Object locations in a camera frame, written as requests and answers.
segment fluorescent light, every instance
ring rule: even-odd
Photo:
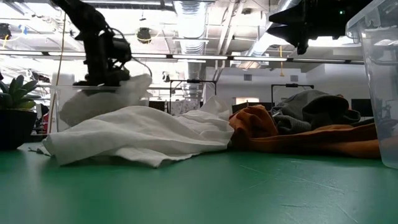
[[[375,46],[398,46],[398,40],[384,39],[374,44]]]
[[[226,60],[228,56],[222,56],[222,55],[173,55],[173,58],[176,59],[213,59],[213,60]]]
[[[61,56],[61,52],[49,52],[49,55]],[[69,57],[84,57],[84,56],[86,56],[86,53],[84,53],[84,52],[64,52],[64,53],[62,53],[62,55],[69,56]]]
[[[166,55],[162,54],[132,54],[134,58],[166,58]]]
[[[160,2],[150,2],[150,1],[94,1],[94,0],[83,0],[85,3],[103,3],[103,4],[145,4],[159,6]],[[171,3],[165,2],[165,6],[172,6]]]
[[[337,59],[316,59],[316,58],[295,58],[294,62],[316,62],[316,63],[344,63],[345,60]]]
[[[310,47],[344,47],[345,45],[360,46],[348,37],[340,37],[337,40],[333,40],[332,37],[318,37],[316,40],[308,40]]]
[[[262,61],[262,62],[286,62],[287,58],[279,58],[279,57],[238,57],[238,56],[235,56],[234,60]]]
[[[208,42],[209,42],[208,39],[179,38],[179,37],[174,37],[172,40],[173,40],[174,42],[185,42],[185,41],[189,41],[189,42],[204,42],[204,43],[208,43]]]
[[[193,62],[193,63],[206,63],[206,60],[196,60],[196,59],[179,59],[178,62]]]
[[[0,55],[43,55],[41,52],[21,50],[0,50]]]

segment potted plant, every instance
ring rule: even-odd
[[[17,149],[27,142],[36,122],[32,111],[39,96],[29,95],[37,81],[24,84],[24,76],[13,78],[9,87],[0,81],[0,150]]]

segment succulent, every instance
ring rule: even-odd
[[[29,95],[31,91],[36,89],[37,80],[30,81],[24,85],[24,76],[19,75],[16,79],[13,78],[9,87],[0,81],[0,109],[17,109],[29,110],[32,109],[36,103],[35,99],[40,96]]]

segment gray cloth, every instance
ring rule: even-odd
[[[306,90],[271,109],[280,134],[297,134],[331,124],[352,124],[361,119],[349,110],[346,99],[318,90]]]

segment green table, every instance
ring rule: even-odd
[[[397,223],[381,161],[224,152],[152,169],[0,152],[0,223]]]

